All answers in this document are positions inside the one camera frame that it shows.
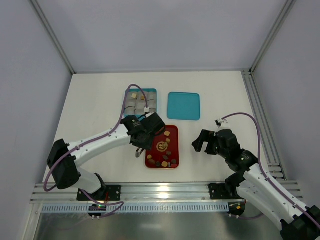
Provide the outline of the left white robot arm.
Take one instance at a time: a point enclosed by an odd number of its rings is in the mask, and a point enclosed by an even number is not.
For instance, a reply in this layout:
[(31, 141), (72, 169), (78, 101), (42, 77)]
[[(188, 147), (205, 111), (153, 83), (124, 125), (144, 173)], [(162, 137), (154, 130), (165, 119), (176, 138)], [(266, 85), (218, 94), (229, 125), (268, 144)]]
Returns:
[(150, 150), (155, 137), (162, 134), (166, 125), (156, 113), (141, 117), (128, 115), (116, 126), (87, 139), (66, 143), (63, 139), (54, 142), (47, 159), (47, 173), (43, 189), (50, 192), (48, 181), (53, 178), (59, 190), (78, 188), (89, 195), (101, 195), (107, 187), (99, 174), (91, 173), (82, 166), (91, 159), (118, 147), (132, 145), (140, 150)]

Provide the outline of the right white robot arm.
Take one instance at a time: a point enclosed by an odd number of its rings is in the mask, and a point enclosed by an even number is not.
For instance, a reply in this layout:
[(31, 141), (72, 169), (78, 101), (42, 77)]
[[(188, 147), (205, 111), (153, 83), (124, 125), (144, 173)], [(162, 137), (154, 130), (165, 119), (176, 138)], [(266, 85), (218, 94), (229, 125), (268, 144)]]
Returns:
[(284, 240), (316, 240), (320, 236), (320, 209), (307, 206), (286, 190), (272, 175), (262, 170), (258, 158), (241, 148), (230, 129), (218, 132), (203, 129), (192, 143), (196, 152), (222, 157), (234, 172), (224, 184), (211, 183), (215, 196), (249, 201), (269, 218)]

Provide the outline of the brown bar chocolate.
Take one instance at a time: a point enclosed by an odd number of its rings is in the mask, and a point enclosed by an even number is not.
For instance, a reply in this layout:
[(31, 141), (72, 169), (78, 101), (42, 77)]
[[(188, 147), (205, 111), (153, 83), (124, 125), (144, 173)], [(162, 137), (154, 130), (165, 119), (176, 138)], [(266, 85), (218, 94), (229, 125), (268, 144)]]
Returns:
[(148, 161), (148, 163), (149, 163), (150, 165), (155, 165), (155, 161), (152, 160), (152, 159), (150, 159), (150, 160)]

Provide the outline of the caramel square chocolate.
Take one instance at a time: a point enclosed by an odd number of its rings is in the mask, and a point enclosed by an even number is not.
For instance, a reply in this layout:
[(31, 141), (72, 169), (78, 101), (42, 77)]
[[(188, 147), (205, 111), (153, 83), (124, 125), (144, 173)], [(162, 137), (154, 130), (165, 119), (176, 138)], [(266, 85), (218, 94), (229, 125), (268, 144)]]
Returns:
[(163, 161), (161, 164), (164, 168), (166, 168), (168, 166), (168, 163), (166, 161)]

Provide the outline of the red rectangular tray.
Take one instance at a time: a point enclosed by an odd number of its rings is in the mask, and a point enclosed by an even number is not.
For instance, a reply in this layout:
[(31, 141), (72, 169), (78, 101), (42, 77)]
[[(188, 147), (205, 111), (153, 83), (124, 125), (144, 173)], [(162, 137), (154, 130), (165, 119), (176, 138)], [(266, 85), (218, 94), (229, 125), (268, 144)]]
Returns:
[[(169, 131), (170, 135), (165, 136), (165, 131)], [(151, 150), (147, 150), (145, 153), (144, 164), (149, 169), (176, 169), (180, 164), (178, 127), (167, 125), (165, 131), (154, 138)], [(152, 155), (152, 159), (147, 159), (148, 155)], [(168, 157), (168, 160), (163, 159), (164, 155)], [(176, 160), (176, 164), (171, 164), (173, 159)], [(155, 165), (149, 164), (149, 160), (154, 160)], [(160, 162), (161, 166), (157, 167), (156, 162)], [(167, 162), (168, 166), (163, 167), (162, 162)]]

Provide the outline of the teal tin box with cups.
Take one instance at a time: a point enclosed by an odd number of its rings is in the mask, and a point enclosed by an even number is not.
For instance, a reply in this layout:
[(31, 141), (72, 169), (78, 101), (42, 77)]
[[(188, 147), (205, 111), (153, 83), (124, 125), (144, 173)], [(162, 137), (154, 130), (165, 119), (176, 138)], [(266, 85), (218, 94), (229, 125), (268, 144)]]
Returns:
[[(135, 115), (137, 117), (157, 112), (158, 107), (158, 92), (155, 88), (143, 88), (142, 91), (138, 88), (130, 89), (126, 94), (124, 104), (124, 116)], [(137, 94), (136, 98), (132, 98), (132, 94)]]

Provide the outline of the teal tin lid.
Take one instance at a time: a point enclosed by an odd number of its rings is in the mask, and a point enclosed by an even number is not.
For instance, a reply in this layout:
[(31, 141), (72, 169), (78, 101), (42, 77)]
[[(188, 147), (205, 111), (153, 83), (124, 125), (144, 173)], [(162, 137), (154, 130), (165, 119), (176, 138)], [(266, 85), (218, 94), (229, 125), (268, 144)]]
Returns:
[(167, 117), (171, 120), (198, 121), (201, 118), (200, 95), (193, 92), (170, 92)]

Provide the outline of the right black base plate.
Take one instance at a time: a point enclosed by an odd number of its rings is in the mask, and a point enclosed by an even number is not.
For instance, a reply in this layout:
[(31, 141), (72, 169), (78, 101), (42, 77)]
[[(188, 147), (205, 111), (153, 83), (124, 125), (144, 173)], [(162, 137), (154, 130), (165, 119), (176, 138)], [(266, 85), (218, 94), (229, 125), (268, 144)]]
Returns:
[(227, 187), (225, 183), (210, 183), (208, 185), (211, 200), (235, 200), (239, 196), (232, 188)]

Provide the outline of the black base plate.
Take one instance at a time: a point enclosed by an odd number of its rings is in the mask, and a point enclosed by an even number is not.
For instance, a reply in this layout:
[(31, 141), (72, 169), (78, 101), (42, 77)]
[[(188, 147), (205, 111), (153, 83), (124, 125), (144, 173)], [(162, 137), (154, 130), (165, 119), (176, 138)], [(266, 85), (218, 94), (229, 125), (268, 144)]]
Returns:
[(235, 200), (239, 196), (232, 188), (227, 187), (225, 183), (210, 183), (208, 185), (211, 200)]
[(121, 198), (121, 185), (106, 185), (95, 193), (88, 194), (95, 201), (119, 201)]

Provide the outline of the aluminium rail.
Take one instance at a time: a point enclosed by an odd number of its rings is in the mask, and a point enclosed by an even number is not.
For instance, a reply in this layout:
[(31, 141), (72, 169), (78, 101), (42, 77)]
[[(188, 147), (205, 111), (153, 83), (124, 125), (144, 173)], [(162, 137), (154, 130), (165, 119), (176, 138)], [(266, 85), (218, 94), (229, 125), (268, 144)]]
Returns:
[[(208, 201), (210, 189), (208, 182), (169, 182), (169, 183), (120, 183), (120, 201)], [(76, 201), (77, 188), (50, 192), (37, 184), (31, 195), (32, 203), (68, 203)]]

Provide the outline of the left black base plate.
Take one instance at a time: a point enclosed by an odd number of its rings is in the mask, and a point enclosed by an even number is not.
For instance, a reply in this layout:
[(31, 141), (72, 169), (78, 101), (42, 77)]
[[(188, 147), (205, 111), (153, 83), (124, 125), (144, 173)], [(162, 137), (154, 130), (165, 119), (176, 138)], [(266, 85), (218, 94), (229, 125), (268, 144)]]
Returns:
[(121, 185), (106, 185), (95, 193), (88, 194), (95, 201), (119, 201), (121, 198)]

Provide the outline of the right frame rail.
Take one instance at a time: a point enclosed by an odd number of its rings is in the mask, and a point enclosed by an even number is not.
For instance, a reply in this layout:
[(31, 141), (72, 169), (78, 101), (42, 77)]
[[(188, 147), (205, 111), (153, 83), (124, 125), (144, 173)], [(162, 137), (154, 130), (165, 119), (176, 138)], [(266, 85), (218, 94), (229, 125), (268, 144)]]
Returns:
[(243, 70), (241, 72), (241, 75), (247, 91), (253, 115), (257, 123), (259, 124), (261, 145), (266, 157), (266, 162), (272, 169), (276, 169), (276, 167), (279, 169), (279, 171), (272, 171), (271, 174), (277, 180), (286, 181), (287, 178), (281, 164), (281, 157), (267, 119), (267, 114), (263, 108), (262, 100), (258, 93), (258, 88), (254, 81), (254, 77), (250, 73), (249, 69)]

